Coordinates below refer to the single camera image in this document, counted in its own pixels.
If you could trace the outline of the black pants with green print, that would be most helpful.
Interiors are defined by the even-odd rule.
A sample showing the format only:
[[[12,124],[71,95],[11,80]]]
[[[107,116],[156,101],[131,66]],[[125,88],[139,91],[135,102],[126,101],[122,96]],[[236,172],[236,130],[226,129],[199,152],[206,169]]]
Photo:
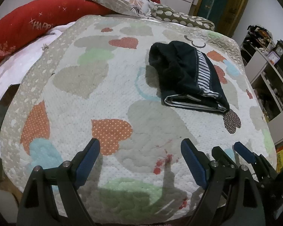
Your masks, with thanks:
[[[230,110],[215,67],[197,48],[182,41],[156,42],[149,64],[158,74],[164,105],[221,114]]]

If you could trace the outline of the yellow cardboard box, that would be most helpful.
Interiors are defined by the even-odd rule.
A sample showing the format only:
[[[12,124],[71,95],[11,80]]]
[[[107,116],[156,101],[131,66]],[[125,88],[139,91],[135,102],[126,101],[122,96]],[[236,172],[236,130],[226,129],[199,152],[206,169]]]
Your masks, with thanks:
[[[283,145],[276,148],[277,153],[277,173],[280,173],[283,168]]]

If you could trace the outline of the white shelf unit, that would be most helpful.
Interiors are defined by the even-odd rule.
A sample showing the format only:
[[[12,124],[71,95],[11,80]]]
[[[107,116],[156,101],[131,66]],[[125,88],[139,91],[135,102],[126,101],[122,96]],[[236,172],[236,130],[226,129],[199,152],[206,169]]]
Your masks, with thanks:
[[[246,72],[275,145],[283,142],[283,55],[247,37],[240,51]]]

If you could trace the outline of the dark phone on bed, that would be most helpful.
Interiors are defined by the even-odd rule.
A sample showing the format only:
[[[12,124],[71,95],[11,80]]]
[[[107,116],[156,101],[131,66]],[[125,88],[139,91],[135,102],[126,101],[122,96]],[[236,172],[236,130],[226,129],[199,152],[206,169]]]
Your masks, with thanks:
[[[2,123],[4,121],[5,115],[11,104],[15,94],[19,89],[20,84],[10,85],[7,91],[4,93],[3,97],[0,99],[0,130],[2,127]]]

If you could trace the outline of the heart patterned quilt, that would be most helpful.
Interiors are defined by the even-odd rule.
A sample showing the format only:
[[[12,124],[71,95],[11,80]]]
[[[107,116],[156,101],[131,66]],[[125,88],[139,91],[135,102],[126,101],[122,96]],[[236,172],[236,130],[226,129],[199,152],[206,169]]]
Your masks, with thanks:
[[[228,113],[161,103],[149,50],[171,41],[208,56]],[[57,167],[92,138],[100,141],[100,155],[78,193],[98,223],[153,224],[191,215],[203,190],[181,155],[185,138],[206,155],[220,146],[243,164],[233,150],[240,141],[277,163],[235,40],[170,22],[85,16],[52,42],[26,73],[5,116],[4,172],[23,191],[35,166]]]

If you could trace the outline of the small desk clock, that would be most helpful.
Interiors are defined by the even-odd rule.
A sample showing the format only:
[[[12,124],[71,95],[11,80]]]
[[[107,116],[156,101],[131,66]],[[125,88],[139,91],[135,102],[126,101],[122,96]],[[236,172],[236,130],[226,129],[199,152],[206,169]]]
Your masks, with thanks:
[[[274,51],[276,52],[276,54],[279,56],[279,57],[282,57],[283,55],[283,40],[278,40],[277,41],[277,44],[274,48]]]

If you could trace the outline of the pink bed sheet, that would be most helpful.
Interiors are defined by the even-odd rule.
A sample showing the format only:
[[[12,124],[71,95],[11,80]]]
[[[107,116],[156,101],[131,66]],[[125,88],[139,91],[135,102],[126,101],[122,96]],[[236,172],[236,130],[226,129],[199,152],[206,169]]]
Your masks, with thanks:
[[[73,22],[70,22],[50,29],[44,36],[37,38],[0,63],[0,100],[10,85],[22,82],[27,71],[43,54],[45,47],[50,45],[73,24]]]

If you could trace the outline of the cloud patterned olive pillow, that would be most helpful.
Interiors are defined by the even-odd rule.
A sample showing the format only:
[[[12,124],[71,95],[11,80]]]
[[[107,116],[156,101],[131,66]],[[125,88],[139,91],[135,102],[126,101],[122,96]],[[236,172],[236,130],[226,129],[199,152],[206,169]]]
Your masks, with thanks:
[[[166,5],[155,4],[151,9],[151,15],[160,21],[173,22],[186,27],[197,27],[215,31],[214,23],[208,19],[198,16],[190,16],[182,12],[176,12]]]

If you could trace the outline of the floral patterned pillow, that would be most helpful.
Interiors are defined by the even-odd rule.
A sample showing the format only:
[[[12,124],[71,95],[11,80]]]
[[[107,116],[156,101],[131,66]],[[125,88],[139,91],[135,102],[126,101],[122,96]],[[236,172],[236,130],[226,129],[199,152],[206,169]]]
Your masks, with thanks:
[[[157,3],[151,0],[91,0],[116,13],[147,18]]]

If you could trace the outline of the long red pillow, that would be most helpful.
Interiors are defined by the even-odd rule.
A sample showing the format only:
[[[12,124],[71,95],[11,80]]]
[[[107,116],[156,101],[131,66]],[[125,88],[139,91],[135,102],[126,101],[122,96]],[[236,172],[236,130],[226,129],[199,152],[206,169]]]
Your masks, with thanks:
[[[0,63],[51,28],[112,10],[92,0],[34,0],[0,19]]]

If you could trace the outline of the wooden door frame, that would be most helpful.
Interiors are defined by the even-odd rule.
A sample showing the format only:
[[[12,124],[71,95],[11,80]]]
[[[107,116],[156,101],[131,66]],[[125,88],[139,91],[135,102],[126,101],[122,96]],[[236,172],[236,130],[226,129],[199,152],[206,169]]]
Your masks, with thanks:
[[[189,14],[200,16],[215,25],[215,31],[232,37],[247,0],[193,0]]]

